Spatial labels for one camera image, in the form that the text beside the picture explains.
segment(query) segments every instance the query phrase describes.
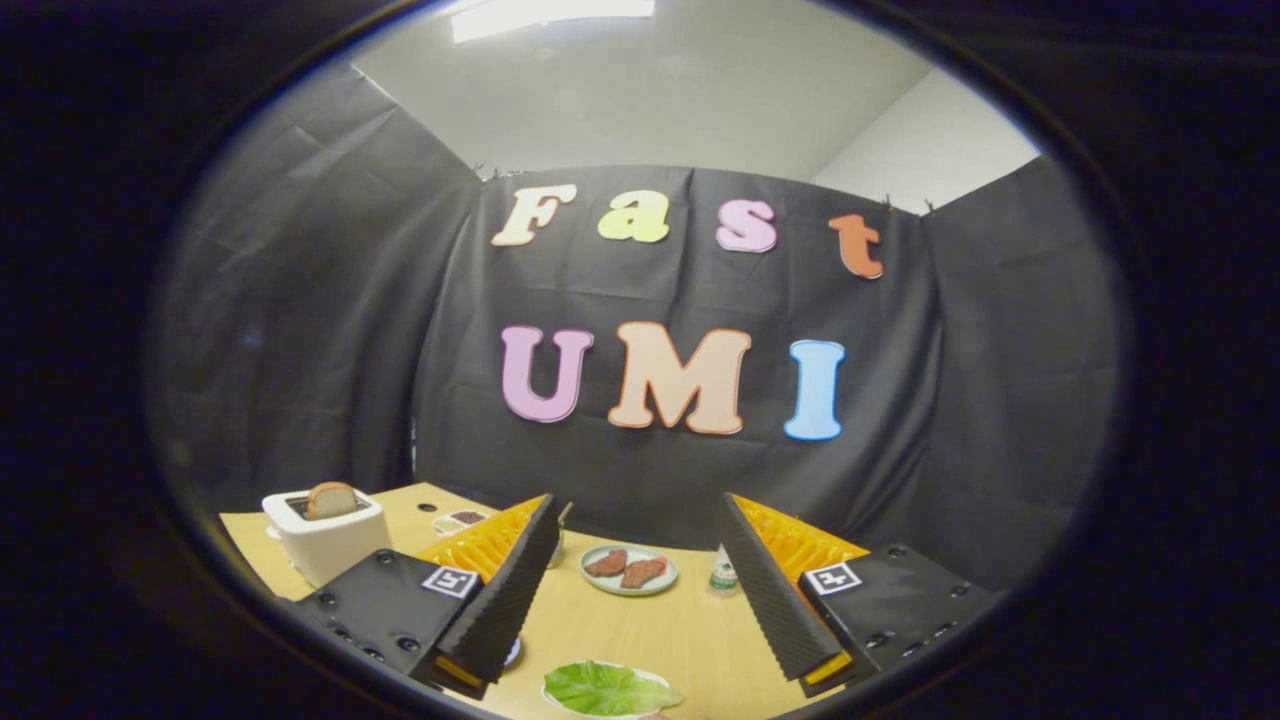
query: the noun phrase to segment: yellow letter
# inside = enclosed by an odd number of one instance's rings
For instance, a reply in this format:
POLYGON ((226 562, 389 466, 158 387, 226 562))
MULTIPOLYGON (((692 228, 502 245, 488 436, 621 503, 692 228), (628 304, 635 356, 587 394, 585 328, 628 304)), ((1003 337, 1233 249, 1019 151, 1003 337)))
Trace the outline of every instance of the yellow letter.
POLYGON ((640 242, 658 242, 671 231, 666 222, 669 205, 666 195, 653 190, 623 192, 609 202, 613 209, 600 218, 600 234, 609 240, 634 237, 640 242))
POLYGON ((525 245, 534 240, 529 223, 536 220, 545 228, 556 217, 559 202, 572 202, 577 197, 576 184, 553 184, 550 187, 526 187, 516 191, 516 205, 507 217, 502 232, 493 236, 494 245, 525 245))
POLYGON ((737 415, 737 377, 751 336, 740 331, 707 333, 689 359, 680 364, 667 328, 658 323, 623 323, 618 337, 627 346, 622 372, 622 397, 609 410, 609 421, 621 428, 646 428, 653 413, 645 407, 648 391, 669 428, 680 421, 698 396, 698 409, 689 416, 689 429, 707 434, 733 434, 742 429, 737 415))

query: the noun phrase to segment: meat slice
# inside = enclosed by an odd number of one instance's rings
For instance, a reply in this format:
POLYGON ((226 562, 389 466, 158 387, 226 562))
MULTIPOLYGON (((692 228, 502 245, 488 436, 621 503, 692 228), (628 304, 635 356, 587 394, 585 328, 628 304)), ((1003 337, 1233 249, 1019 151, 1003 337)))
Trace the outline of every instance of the meat slice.
POLYGON ((636 560, 622 574, 622 587, 636 589, 667 571, 666 559, 636 560))
POLYGON ((604 557, 591 562, 586 568, 588 575, 593 578, 612 578, 618 573, 622 573, 623 568, 627 566, 627 551, 625 550, 612 550, 604 557))

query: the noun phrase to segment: black backdrop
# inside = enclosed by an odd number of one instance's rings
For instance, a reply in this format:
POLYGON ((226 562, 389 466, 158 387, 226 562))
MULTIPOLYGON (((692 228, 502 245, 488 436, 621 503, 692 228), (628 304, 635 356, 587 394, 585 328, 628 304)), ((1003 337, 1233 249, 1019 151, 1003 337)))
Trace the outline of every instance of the black backdrop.
POLYGON ((927 218, 732 172, 616 167, 481 182, 351 67, 312 77, 247 132, 197 193, 164 295, 161 448, 219 511, 342 478, 417 477, 507 506, 573 500, 572 525, 714 547, 732 491, 855 541, 909 542, 1009 585, 1065 527, 1115 411, 1125 313, 1106 237, 1039 159, 927 218), (579 196, 529 245, 489 241, 522 187, 579 196), (668 237, 609 241, 612 197, 671 199, 668 237), (728 252, 721 204, 767 201, 777 246, 728 252), (829 219, 879 232, 855 277, 829 219), (687 361, 726 328, 751 336, 740 433, 655 420, 622 429, 620 323, 663 324, 687 361), (576 411, 525 420, 502 398, 502 329, 536 327, 531 387, 550 395, 558 329, 595 337, 576 411), (799 340, 838 342, 829 441, 787 437, 799 340))

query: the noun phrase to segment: orange letter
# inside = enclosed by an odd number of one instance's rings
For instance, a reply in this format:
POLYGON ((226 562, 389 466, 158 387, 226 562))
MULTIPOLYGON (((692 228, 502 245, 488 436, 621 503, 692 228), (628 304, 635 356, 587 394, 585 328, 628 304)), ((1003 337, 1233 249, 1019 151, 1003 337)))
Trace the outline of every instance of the orange letter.
POLYGON ((550 187, 526 187, 516 191, 516 205, 507 217, 502 232, 493 236, 494 245, 526 245, 534 240, 529 223, 536 220, 545 228, 556 217, 559 202, 572 202, 577 197, 576 184, 553 184, 550 187))
POLYGON ((873 281, 884 274, 884 265, 872 260, 868 242, 879 242, 879 233, 863 223, 861 215, 842 215, 827 223, 840 233, 840 259, 850 273, 873 281))
POLYGON ((621 428, 648 428, 653 413, 645 407, 649 391, 669 428, 680 421, 698 396, 698 409, 689 416, 689 429, 696 433, 728 436, 742 429, 737 415, 737 377, 742 355, 751 347, 751 336, 739 331, 716 329, 707 333, 689 359, 680 364, 667 328, 658 323, 623 323, 618 337, 627 346, 627 366, 622 372, 622 397, 609 410, 609 421, 621 428))

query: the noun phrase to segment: blue letter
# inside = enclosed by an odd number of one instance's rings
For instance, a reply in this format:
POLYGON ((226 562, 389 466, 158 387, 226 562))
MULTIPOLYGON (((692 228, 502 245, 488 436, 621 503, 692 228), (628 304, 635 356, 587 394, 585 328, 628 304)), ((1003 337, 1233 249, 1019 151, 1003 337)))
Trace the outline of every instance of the blue letter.
POLYGON ((845 346, 801 340, 791 343, 791 356, 800 363, 800 391, 796 393, 796 415, 782 429, 796 439, 831 439, 838 436, 836 365, 845 359, 845 346))

